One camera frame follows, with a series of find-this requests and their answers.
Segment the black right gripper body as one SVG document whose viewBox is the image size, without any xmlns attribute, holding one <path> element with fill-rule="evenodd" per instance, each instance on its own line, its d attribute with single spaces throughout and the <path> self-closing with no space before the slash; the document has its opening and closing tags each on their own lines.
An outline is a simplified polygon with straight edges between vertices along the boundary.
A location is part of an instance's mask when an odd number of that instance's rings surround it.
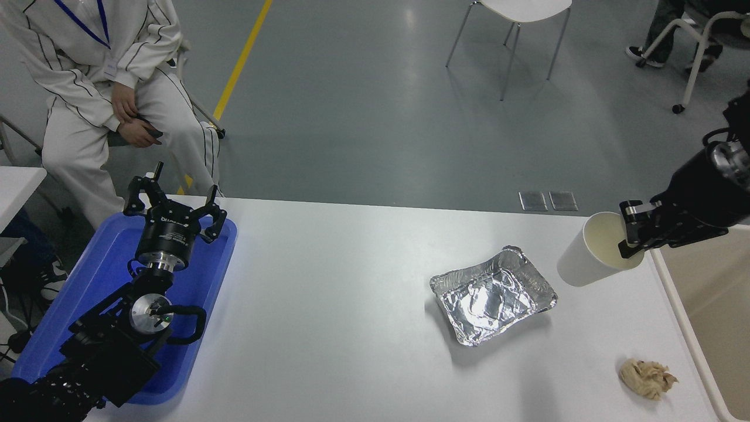
<svg viewBox="0 0 750 422">
<path fill-rule="evenodd" d="M 653 200 L 707 226 L 734 226 L 749 214 L 748 153 L 743 147 L 705 147 Z"/>
</svg>

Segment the person's left hand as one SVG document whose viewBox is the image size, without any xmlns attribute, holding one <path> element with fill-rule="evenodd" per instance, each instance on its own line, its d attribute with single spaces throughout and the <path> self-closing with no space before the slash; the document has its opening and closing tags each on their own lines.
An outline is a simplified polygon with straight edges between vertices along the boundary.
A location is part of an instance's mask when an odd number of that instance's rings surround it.
<svg viewBox="0 0 750 422">
<path fill-rule="evenodd" d="M 111 104 L 114 115 L 120 123 L 130 123 L 137 116 L 135 90 L 119 82 L 112 85 Z"/>
</svg>

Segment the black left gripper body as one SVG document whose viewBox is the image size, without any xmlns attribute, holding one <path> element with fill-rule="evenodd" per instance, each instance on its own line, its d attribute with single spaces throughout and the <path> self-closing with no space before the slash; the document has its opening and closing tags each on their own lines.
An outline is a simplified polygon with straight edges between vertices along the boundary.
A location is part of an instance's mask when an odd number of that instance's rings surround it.
<svg viewBox="0 0 750 422">
<path fill-rule="evenodd" d="M 199 233 L 199 221 L 190 216 L 145 215 L 145 226 L 136 249 L 137 261 L 168 254 L 189 261 Z"/>
</svg>

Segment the person's right hand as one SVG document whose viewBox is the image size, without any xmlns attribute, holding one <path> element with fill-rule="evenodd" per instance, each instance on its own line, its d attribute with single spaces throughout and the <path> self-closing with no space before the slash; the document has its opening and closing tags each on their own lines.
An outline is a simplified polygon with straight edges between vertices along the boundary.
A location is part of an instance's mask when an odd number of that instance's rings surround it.
<svg viewBox="0 0 750 422">
<path fill-rule="evenodd" d="M 158 141 L 157 137 L 153 136 L 153 133 L 157 130 L 150 123 L 141 120 L 122 122 L 118 126 L 117 131 L 126 142 L 137 148 L 147 148 L 162 144 Z"/>
</svg>

